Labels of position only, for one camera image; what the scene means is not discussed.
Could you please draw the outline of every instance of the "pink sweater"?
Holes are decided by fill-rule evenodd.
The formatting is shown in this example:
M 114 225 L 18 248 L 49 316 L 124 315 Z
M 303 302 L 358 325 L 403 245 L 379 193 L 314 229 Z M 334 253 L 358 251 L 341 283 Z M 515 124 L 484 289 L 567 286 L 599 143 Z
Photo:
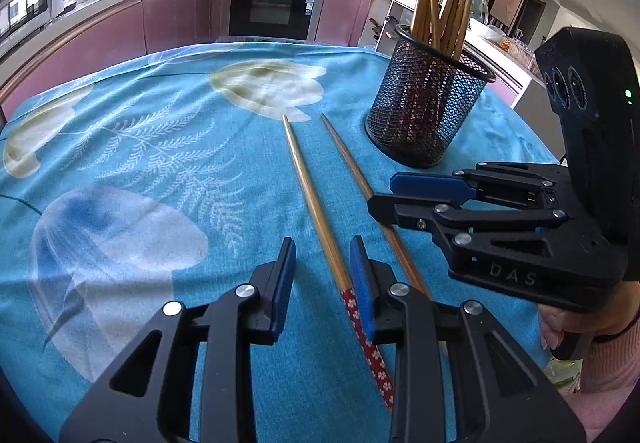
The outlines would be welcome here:
M 593 441 L 613 420 L 640 378 L 640 322 L 619 338 L 594 343 L 582 366 L 581 394 L 565 399 Z

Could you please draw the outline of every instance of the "blue tablecloth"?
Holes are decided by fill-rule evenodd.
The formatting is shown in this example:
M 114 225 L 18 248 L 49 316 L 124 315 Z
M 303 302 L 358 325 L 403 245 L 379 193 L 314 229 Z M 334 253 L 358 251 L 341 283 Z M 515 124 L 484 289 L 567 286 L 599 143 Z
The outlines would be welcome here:
M 0 134 L 0 366 L 53 439 L 162 304 L 215 300 L 273 260 L 288 235 L 298 270 L 286 328 L 276 346 L 252 350 L 258 439 L 387 440 L 390 417 L 280 123 L 289 116 L 345 260 L 359 234 L 371 258 L 404 278 L 319 119 L 330 118 L 374 190 L 386 191 L 403 167 L 369 142 L 363 119 L 387 63 L 352 48 L 207 44 L 125 62 L 22 104 Z M 556 161 L 490 90 L 431 172 L 480 160 Z M 401 235 L 436 300 L 479 299 L 546 363 L 533 304 L 449 279 L 428 235 Z

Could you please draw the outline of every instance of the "blue gripper pad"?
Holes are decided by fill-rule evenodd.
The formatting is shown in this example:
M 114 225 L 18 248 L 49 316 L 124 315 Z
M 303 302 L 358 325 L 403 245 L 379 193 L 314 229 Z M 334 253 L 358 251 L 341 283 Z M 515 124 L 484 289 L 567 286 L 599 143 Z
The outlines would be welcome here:
M 478 191 L 455 176 L 426 176 L 409 172 L 395 174 L 389 186 L 394 194 L 412 198 L 442 199 L 464 204 L 478 197 Z
M 372 280 L 371 264 L 364 248 L 362 237 L 356 235 L 351 240 L 349 250 L 349 270 L 356 292 L 358 310 L 362 329 L 369 340 L 374 340 L 376 323 L 374 319 L 373 302 L 378 297 L 378 290 Z
M 273 314 L 271 315 L 270 327 L 275 341 L 278 340 L 284 329 L 291 296 L 291 286 L 296 273 L 296 243 L 289 237 L 282 243 L 278 259 L 274 264 L 274 271 L 277 271 L 278 268 L 280 268 L 280 274 L 273 291 Z

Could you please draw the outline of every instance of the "black mesh cup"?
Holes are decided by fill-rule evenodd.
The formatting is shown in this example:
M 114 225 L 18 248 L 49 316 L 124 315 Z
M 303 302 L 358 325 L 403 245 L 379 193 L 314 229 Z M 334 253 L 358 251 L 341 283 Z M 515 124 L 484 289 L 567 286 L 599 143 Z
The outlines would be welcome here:
M 457 61 L 415 40 L 409 26 L 396 26 L 396 33 L 398 45 L 365 128 L 394 161 L 433 167 L 495 73 L 468 51 Z

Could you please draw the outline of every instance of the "built-in oven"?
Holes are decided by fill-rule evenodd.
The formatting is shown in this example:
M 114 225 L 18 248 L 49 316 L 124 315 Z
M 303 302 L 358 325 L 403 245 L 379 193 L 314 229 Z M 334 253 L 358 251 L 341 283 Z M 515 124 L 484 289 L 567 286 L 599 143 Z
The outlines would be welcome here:
M 313 42 L 322 1 L 231 0 L 228 40 Z

